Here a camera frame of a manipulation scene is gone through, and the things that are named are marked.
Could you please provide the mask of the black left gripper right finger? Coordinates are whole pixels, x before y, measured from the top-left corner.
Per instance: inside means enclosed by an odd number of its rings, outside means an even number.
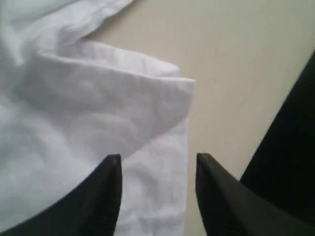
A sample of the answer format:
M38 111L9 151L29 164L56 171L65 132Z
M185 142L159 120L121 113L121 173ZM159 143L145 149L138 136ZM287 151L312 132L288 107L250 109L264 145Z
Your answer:
M196 156L196 198L208 236L313 236L315 228L253 193L208 153Z

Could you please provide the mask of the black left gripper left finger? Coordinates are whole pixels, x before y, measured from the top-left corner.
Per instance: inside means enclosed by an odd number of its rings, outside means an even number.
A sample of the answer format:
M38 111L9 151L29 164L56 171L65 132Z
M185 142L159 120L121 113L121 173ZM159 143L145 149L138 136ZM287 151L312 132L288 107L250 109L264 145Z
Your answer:
M71 192L2 236L112 236L122 199L122 161L106 156Z

